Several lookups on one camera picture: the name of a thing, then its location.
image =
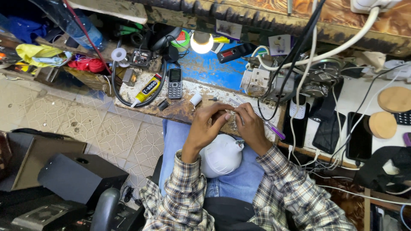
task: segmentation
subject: blue jeans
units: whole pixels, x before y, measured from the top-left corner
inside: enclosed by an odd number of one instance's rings
[[[190,125],[163,120],[164,153],[159,179],[159,188],[163,196],[164,182],[173,172],[175,153],[182,149],[189,131]],[[245,144],[238,169],[225,176],[207,178],[205,196],[226,196],[252,203],[264,174],[263,168],[256,161],[257,156],[257,153]]]

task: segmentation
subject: hand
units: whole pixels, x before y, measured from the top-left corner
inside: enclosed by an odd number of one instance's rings
[[[228,104],[214,103],[196,112],[187,140],[182,148],[181,160],[194,163],[200,150],[209,145],[218,135],[220,129],[227,123],[231,115],[225,110],[234,110]]]
[[[264,122],[254,113],[250,103],[241,104],[234,109],[238,133],[259,155],[263,156],[272,147],[264,132]]]

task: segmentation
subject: round cork pad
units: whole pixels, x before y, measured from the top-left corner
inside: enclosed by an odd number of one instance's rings
[[[411,90],[404,87],[390,87],[378,95],[378,105],[385,111],[401,113],[411,110]]]
[[[397,131],[397,121],[394,115],[389,112],[376,112],[369,118],[369,128],[377,138],[389,139]]]

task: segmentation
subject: tiled floor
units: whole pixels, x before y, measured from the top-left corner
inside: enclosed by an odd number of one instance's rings
[[[163,153],[162,120],[114,106],[113,99],[85,86],[10,81],[0,75],[0,130],[29,127],[71,136],[127,171],[126,185],[138,189]],[[133,201],[128,206],[138,209]]]

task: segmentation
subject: subwoofer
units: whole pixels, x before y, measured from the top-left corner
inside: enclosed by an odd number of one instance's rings
[[[40,170],[38,182],[64,200],[94,209],[108,188],[121,189],[128,173],[98,155],[59,153]]]

